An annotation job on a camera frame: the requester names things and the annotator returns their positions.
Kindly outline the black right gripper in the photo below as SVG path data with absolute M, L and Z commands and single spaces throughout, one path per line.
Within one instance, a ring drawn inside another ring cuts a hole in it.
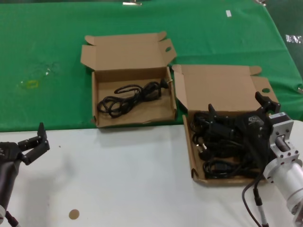
M 209 131 L 227 139 L 234 139 L 234 123 L 239 130 L 244 148 L 252 156 L 257 166 L 266 166 L 270 159 L 271 126 L 268 120 L 268 112 L 274 114 L 280 112 L 281 105 L 268 96 L 255 93 L 255 99 L 260 104 L 256 111 L 246 112 L 231 118 L 218 115 L 211 104 L 208 105 Z

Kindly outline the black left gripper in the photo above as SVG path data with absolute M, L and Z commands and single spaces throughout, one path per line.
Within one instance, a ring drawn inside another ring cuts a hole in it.
M 37 130 L 37 136 L 20 141 L 14 142 L 1 142 L 0 143 L 0 166 L 19 167 L 22 161 L 29 165 L 41 157 L 50 149 L 49 142 L 47 140 L 47 134 L 44 124 L 41 122 Z

